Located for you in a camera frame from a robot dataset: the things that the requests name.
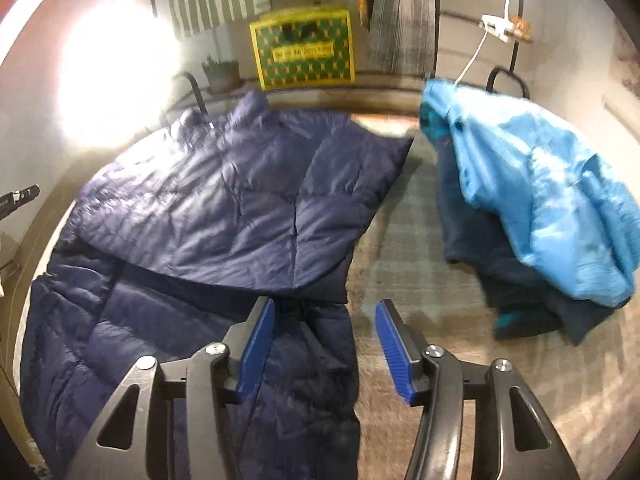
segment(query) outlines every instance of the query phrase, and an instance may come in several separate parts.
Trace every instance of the white clip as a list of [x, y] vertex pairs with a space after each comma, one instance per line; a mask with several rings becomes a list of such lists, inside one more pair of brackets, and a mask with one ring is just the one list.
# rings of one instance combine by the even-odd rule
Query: white clip
[[503, 40], [505, 43], [509, 41], [509, 38], [506, 35], [507, 30], [513, 31], [513, 23], [509, 20], [505, 20], [500, 16], [491, 16], [490, 14], [482, 15], [480, 27], [486, 28], [489, 34]]

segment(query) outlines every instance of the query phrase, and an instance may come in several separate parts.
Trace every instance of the plaid blanket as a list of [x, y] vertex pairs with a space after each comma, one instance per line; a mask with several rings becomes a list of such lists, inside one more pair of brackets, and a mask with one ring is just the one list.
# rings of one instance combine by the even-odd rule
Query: plaid blanket
[[433, 69], [435, 0], [375, 0], [369, 37], [372, 70], [425, 75]]
[[[362, 480], [403, 478], [421, 410], [395, 393], [375, 333], [391, 298], [405, 322], [459, 359], [507, 358], [538, 396], [582, 480], [605, 480], [640, 428], [640, 301], [633, 298], [575, 347], [558, 332], [496, 341], [495, 312], [475, 274], [450, 266], [436, 209], [436, 154], [417, 134], [404, 172], [354, 252], [348, 294], [360, 369]], [[459, 479], [470, 477], [474, 412], [465, 403]]]

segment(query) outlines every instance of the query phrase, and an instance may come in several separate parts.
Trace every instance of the beige rug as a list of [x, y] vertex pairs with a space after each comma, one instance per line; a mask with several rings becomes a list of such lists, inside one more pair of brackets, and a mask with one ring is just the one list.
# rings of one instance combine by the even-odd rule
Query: beige rug
[[[362, 480], [404, 478], [420, 408], [396, 395], [375, 334], [375, 304], [391, 298], [402, 318], [459, 359], [510, 359], [556, 425], [582, 480], [605, 480], [640, 428], [640, 302], [574, 347], [559, 333], [494, 341], [494, 313], [473, 272], [442, 258], [435, 205], [436, 155], [418, 134], [404, 173], [361, 238], [348, 280], [360, 365]], [[470, 478], [473, 403], [465, 403], [459, 479]]]

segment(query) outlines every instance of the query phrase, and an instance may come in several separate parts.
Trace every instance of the yellow border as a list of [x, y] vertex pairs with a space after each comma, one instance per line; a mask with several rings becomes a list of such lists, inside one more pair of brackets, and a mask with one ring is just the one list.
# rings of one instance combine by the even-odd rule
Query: yellow border
[[[257, 22], [249, 23], [251, 31], [251, 42], [254, 44], [255, 66], [258, 69], [258, 78], [260, 79], [260, 87], [263, 90], [276, 88], [291, 88], [295, 86], [326, 86], [326, 85], [348, 85], [356, 81], [356, 65], [354, 59], [355, 48], [353, 44], [353, 31], [351, 30], [351, 13], [349, 9], [343, 7], [335, 8], [313, 8], [313, 9], [289, 9], [268, 12], [262, 15], [265, 19]], [[286, 83], [284, 85], [267, 86], [264, 84], [264, 75], [262, 74], [262, 65], [260, 64], [260, 50], [258, 49], [258, 39], [256, 37], [256, 28], [269, 27], [270, 25], [281, 25], [283, 20], [291, 20], [292, 22], [302, 22], [327, 18], [346, 18], [347, 32], [349, 35], [349, 69], [351, 79], [314, 79], [310, 81], [301, 81], [299, 83]]]

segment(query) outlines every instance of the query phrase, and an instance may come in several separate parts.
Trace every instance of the metal screw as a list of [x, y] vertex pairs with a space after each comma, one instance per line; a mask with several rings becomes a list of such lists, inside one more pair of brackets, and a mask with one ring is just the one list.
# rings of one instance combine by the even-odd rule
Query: metal screw
[[204, 351], [209, 355], [220, 355], [223, 354], [225, 350], [226, 345], [224, 343], [211, 343], [204, 349]]
[[444, 348], [440, 345], [429, 345], [424, 353], [429, 357], [442, 357], [444, 355]]
[[507, 359], [496, 359], [494, 361], [494, 368], [501, 372], [510, 372], [513, 369], [513, 365], [507, 361]]
[[152, 355], [143, 355], [136, 361], [136, 366], [141, 370], [150, 370], [156, 364], [156, 358]]

